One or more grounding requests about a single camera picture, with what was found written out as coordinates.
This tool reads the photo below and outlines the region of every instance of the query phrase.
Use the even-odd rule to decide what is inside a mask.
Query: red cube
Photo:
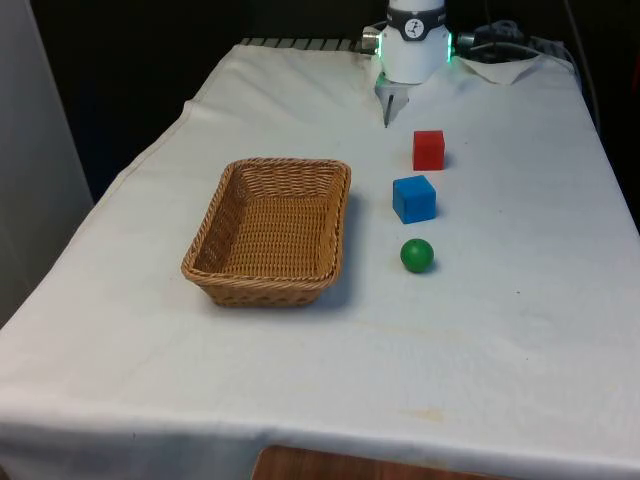
[[[414,132],[413,169],[444,170],[444,134],[442,130]]]

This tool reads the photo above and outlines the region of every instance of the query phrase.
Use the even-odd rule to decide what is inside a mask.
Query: blue cube
[[[424,175],[394,180],[393,209],[404,224],[436,218],[436,190]]]

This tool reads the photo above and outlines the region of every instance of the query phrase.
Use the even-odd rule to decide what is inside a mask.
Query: black background
[[[490,0],[493,20],[563,40],[576,54],[560,0]],[[602,111],[602,140],[640,220],[631,93],[640,51],[640,2],[573,0]],[[115,175],[179,115],[244,36],[357,38],[384,18],[386,0],[32,0],[89,186],[99,198]],[[483,0],[448,0],[448,26],[486,23]]]

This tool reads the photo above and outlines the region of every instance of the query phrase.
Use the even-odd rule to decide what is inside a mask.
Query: wooden floor
[[[381,462],[330,453],[269,447],[258,457],[252,480],[497,480],[470,473]]]

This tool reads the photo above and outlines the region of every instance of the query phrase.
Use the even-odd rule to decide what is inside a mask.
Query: white wall
[[[28,0],[0,0],[0,326],[91,197]]]

